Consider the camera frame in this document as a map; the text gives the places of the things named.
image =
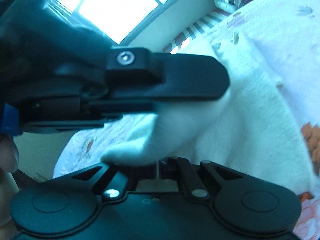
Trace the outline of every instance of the blue object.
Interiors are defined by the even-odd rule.
[[[9,136],[19,135],[19,110],[4,103],[0,107],[0,133]]]

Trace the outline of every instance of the black mechanical arm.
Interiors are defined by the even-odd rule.
[[[59,19],[44,0],[16,0],[0,18],[0,132],[102,127],[158,103],[217,100],[229,87],[212,57],[111,48]],[[176,192],[137,192],[143,179]],[[168,158],[143,167],[104,163],[19,192],[18,240],[299,239],[301,205],[289,190],[210,161]]]

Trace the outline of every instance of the bed sheet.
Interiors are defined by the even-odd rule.
[[[210,30],[211,41],[234,30],[254,40],[284,81],[281,94],[300,127],[320,123],[320,0],[254,0]]]

